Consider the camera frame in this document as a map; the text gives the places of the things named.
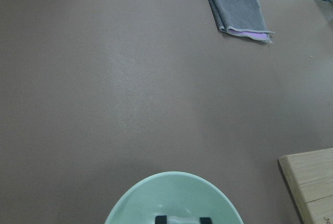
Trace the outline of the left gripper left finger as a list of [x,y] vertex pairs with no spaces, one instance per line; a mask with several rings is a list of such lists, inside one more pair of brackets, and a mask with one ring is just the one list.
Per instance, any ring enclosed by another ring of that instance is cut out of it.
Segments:
[[167,224],[167,216],[156,216],[155,224]]

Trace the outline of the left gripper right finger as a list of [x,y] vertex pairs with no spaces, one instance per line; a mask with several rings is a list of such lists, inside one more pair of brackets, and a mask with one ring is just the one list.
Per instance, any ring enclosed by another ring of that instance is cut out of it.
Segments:
[[199,218],[200,224],[211,224],[210,217],[200,217]]

